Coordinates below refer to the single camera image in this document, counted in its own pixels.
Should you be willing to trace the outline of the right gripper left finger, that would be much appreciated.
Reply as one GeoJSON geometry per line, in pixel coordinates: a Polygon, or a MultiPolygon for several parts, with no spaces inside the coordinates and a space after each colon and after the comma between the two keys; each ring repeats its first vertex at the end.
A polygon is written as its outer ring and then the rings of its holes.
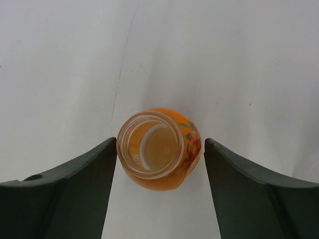
{"type": "Polygon", "coordinates": [[[112,137],[50,170],[2,182],[1,238],[101,238],[116,160],[112,137]]]}

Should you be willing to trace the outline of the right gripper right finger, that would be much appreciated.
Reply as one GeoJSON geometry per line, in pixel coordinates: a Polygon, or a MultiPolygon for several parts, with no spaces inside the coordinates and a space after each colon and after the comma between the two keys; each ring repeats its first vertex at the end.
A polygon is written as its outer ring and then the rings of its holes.
{"type": "Polygon", "coordinates": [[[250,161],[208,138],[204,159],[223,239],[316,239],[319,186],[250,161]]]}

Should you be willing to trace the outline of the small orange juice bottle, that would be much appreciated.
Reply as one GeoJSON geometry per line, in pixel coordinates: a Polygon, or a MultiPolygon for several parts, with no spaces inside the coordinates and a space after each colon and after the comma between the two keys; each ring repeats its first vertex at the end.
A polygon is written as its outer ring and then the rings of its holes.
{"type": "Polygon", "coordinates": [[[179,187],[199,162],[203,144],[192,120],[153,108],[130,117],[121,127],[117,155],[128,177],[153,191],[179,187]]]}

